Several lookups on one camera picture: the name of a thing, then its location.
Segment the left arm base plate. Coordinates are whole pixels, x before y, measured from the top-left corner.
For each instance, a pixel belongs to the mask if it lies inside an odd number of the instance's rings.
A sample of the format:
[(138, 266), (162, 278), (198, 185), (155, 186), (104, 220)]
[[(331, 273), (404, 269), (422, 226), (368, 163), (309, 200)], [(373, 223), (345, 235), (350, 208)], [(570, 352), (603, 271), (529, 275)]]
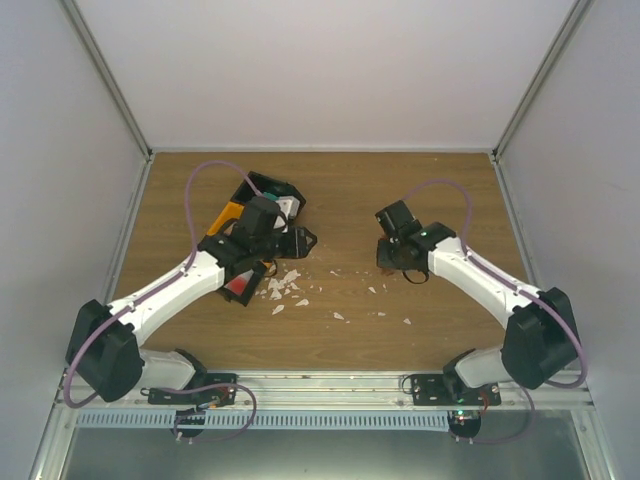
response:
[(142, 388), (140, 393), (152, 405), (226, 406), (235, 401), (237, 380), (235, 373), (196, 373), (185, 387), (176, 392), (154, 387)]

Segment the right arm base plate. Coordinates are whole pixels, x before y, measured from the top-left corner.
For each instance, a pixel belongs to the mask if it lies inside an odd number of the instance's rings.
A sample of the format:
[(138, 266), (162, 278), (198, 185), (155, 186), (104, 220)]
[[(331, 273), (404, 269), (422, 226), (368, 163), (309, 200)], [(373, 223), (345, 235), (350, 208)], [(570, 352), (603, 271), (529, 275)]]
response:
[(502, 404), (499, 386), (466, 387), (443, 373), (414, 373), (400, 380), (400, 389), (415, 406), (489, 407)]

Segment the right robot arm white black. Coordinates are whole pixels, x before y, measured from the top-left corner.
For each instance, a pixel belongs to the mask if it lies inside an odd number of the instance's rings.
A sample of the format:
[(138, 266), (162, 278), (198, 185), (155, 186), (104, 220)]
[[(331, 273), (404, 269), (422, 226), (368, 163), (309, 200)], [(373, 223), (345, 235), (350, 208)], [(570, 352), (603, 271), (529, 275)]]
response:
[(585, 361), (571, 302), (562, 290), (543, 291), (507, 275), (444, 224), (422, 225), (404, 201), (383, 208), (375, 218), (383, 230), (376, 250), (378, 267), (442, 278), (475, 300), (504, 330), (501, 345), (471, 349), (444, 367), (442, 388), (451, 403), (464, 405), (479, 388), (505, 381), (536, 389), (551, 384), (573, 361)]

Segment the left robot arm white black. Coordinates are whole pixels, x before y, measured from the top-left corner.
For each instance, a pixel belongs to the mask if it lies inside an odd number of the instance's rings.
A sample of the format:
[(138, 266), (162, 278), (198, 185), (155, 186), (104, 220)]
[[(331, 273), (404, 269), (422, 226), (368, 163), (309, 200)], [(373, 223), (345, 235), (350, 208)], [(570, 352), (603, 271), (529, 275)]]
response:
[(255, 196), (238, 218), (205, 236), (182, 263), (152, 283), (107, 305), (85, 303), (65, 355), (67, 376), (79, 376), (105, 402), (159, 387), (171, 389), (185, 404), (201, 400), (206, 380), (196, 359), (185, 352), (148, 351), (144, 343), (187, 306), (258, 265), (306, 257), (317, 238), (294, 223), (301, 205), (294, 196)]

